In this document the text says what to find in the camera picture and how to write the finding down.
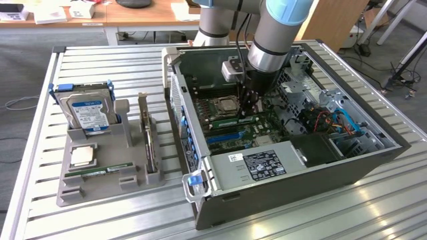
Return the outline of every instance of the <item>barcode label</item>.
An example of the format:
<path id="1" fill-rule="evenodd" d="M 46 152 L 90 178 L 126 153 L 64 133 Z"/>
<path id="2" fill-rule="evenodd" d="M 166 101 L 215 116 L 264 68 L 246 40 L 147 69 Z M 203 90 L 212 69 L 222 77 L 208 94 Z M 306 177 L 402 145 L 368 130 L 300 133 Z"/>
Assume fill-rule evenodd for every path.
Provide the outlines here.
<path id="1" fill-rule="evenodd" d="M 103 26 L 102 23 L 82 23 L 83 26 Z"/>
<path id="2" fill-rule="evenodd" d="M 238 153 L 238 154 L 228 155 L 228 159 L 230 159 L 230 162 L 242 161 L 243 160 L 243 154 Z"/>

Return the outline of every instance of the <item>wooden cabinet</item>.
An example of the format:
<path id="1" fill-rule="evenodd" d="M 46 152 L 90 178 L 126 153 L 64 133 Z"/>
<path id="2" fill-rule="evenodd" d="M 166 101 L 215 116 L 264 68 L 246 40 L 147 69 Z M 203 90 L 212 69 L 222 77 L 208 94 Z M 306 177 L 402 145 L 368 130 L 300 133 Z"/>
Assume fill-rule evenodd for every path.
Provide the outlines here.
<path id="1" fill-rule="evenodd" d="M 338 52 L 370 0 L 314 0 L 296 40 L 320 39 Z"/>

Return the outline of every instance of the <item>cable on floor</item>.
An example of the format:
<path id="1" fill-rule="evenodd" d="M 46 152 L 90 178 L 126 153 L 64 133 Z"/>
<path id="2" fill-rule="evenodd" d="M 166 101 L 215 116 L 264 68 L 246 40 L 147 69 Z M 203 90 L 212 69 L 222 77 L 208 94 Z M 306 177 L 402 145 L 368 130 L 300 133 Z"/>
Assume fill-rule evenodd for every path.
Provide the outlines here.
<path id="1" fill-rule="evenodd" d="M 376 67 L 374 67 L 371 64 L 368 64 L 366 61 L 363 61 L 363 60 L 360 60 L 359 58 L 355 58 L 355 57 L 352 57 L 352 56 L 342 56 L 340 57 L 342 59 L 354 59 L 354 60 L 358 60 L 358 61 L 360 61 L 360 63 L 363 63 L 364 65 L 367 65 L 368 67 L 371 67 L 374 70 L 376 70 L 376 71 L 390 71 L 391 70 L 391 68 L 388 68 L 388 69 L 378 69 Z"/>
<path id="2" fill-rule="evenodd" d="M 5 108 L 7 110 L 11 110 L 11 111 L 20 111 L 20 110 L 34 109 L 35 107 L 38 107 L 38 105 L 34 105 L 34 106 L 30 106 L 30 107 L 23 107 L 23 108 L 12 108 L 11 106 L 14 104 L 16 104 L 18 102 L 20 102 L 20 101 L 24 101 L 24 100 L 28 100 L 28 99 L 38 99 L 39 97 L 40 97 L 39 95 L 36 95 L 36 96 L 24 96 L 20 99 L 11 100 L 3 106 L 0 106 L 0 109 Z"/>
<path id="3" fill-rule="evenodd" d="M 358 44 L 358 41 L 359 41 L 359 30 L 360 30 L 360 21 L 359 21 L 359 19 L 358 19 L 358 35 L 356 35 L 356 37 L 355 37 L 355 42 L 356 42 L 356 44 L 352 46 L 352 50 L 354 50 L 355 54 L 358 54 L 359 61 L 360 61 L 360 67 L 362 67 L 362 65 L 363 65 L 363 60 L 362 60 L 360 53 L 359 53 L 358 50 L 356 50 L 356 46 L 358 46 L 358 47 L 360 46 L 360 45 Z"/>
<path id="4" fill-rule="evenodd" d="M 146 35 L 144 35 L 144 37 L 142 38 L 142 41 L 144 41 L 144 40 L 146 40 L 146 38 L 147 38 L 147 34 L 148 34 L 148 31 L 146 32 Z"/>
<path id="5" fill-rule="evenodd" d="M 28 141 L 28 139 L 24 138 L 24 137 L 4 137 L 4 138 L 0 138 L 0 141 L 4 141 L 4 140 L 15 140 L 15 139 L 20 139 L 20 140 Z M 19 163 L 20 161 L 23 161 L 23 159 L 19 159 L 19 160 L 15 160 L 15 161 L 0 161 L 0 164 L 16 164 L 16 163 Z"/>
<path id="6" fill-rule="evenodd" d="M 390 62 L 390 64 L 391 64 L 391 68 L 392 68 L 392 74 L 395 74 L 395 73 L 398 72 L 399 68 L 395 68 L 392 62 Z M 411 70 L 407 70 L 407 69 L 406 69 L 406 70 L 403 71 L 403 73 L 404 73 L 404 72 L 410 72 L 411 75 L 412 75 L 412 79 L 411 79 L 410 83 L 404 83 L 404 82 L 400 82 L 400 81 L 396 81 L 396 83 L 402 84 L 402 85 L 400 85 L 402 87 L 406 87 L 406 88 L 408 88 L 408 89 L 411 89 L 412 91 L 416 92 L 416 90 L 415 90 L 412 87 L 410 87 L 410 85 L 412 85 L 415 82 L 420 82 L 420 81 L 422 81 L 422 76 L 420 76 L 420 74 L 419 74 L 416 71 L 411 71 Z"/>
<path id="7" fill-rule="evenodd" d="M 374 82 L 376 82 L 378 83 L 378 85 L 379 85 L 379 88 L 380 89 L 383 89 L 383 90 L 387 90 L 387 91 L 390 91 L 390 92 L 392 92 L 392 90 L 391 89 L 388 89 L 388 88 L 386 88 L 386 87 L 383 87 L 382 86 L 382 83 L 374 78 L 374 77 L 371 77 L 370 75 L 367 75 L 363 71 L 360 71 L 360 70 L 358 70 L 358 69 L 355 69 L 354 68 L 354 70 L 356 70 L 359 73 L 362 73 L 364 76 L 367 76 L 370 79 L 372 79 L 374 80 Z"/>

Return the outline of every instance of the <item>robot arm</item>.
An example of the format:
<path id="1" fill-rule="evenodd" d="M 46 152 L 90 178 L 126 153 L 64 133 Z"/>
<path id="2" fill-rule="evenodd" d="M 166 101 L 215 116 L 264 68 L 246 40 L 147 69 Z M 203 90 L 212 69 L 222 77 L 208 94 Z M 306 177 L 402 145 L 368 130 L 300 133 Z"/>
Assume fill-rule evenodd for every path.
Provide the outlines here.
<path id="1" fill-rule="evenodd" d="M 260 15 L 239 85 L 239 117 L 271 88 L 314 0 L 194 0 L 202 5 L 196 46 L 227 45 L 230 29 L 242 26 L 236 11 Z"/>

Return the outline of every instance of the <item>table leg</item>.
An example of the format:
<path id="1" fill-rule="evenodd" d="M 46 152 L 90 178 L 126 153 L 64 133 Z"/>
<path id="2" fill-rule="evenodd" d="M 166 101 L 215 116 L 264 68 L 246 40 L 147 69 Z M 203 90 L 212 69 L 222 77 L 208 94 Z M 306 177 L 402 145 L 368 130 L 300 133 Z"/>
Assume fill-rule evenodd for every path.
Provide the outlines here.
<path id="1" fill-rule="evenodd" d="M 363 44 L 364 41 L 368 39 L 368 37 L 370 37 L 370 35 L 372 33 L 372 30 L 376 27 L 376 24 L 379 24 L 379 22 L 380 22 L 380 20 L 382 20 L 382 18 L 384 16 L 384 14 L 387 13 L 387 10 L 388 10 L 390 6 L 392 5 L 394 1 L 395 0 L 387 0 L 384 6 L 379 10 L 379 13 L 378 13 L 376 17 L 374 18 L 374 21 L 372 21 L 371 25 L 368 26 L 367 30 L 364 31 L 364 33 L 363 33 L 363 35 L 362 35 L 362 37 L 359 39 L 359 42 L 358 42 L 359 45 Z"/>
<path id="2" fill-rule="evenodd" d="M 399 65 L 395 66 L 396 68 L 400 67 L 400 65 L 406 64 L 407 61 L 410 60 L 410 57 L 415 54 L 415 52 L 419 50 L 419 48 L 422 47 L 423 42 L 427 41 L 427 31 L 424 32 L 424 35 L 420 37 L 420 39 L 418 40 L 415 46 L 411 48 L 411 50 L 408 51 L 408 53 L 404 55 L 404 57 L 402 58 Z"/>
<path id="3" fill-rule="evenodd" d="M 407 3 L 407 5 L 403 7 L 402 11 L 399 12 L 398 16 L 395 17 L 391 25 L 387 28 L 387 31 L 383 33 L 383 35 L 380 36 L 376 44 L 378 45 L 383 45 L 386 39 L 388 38 L 390 34 L 392 33 L 395 27 L 398 26 L 398 24 L 400 23 L 400 20 L 403 19 L 403 17 L 406 16 L 408 10 L 411 9 L 414 3 L 416 2 L 416 0 L 410 0 L 410 2 Z"/>
<path id="4" fill-rule="evenodd" d="M 108 45 L 118 46 L 119 45 L 119 41 L 118 41 L 119 28 L 115 26 L 107 26 L 104 27 L 104 32 L 107 35 Z"/>

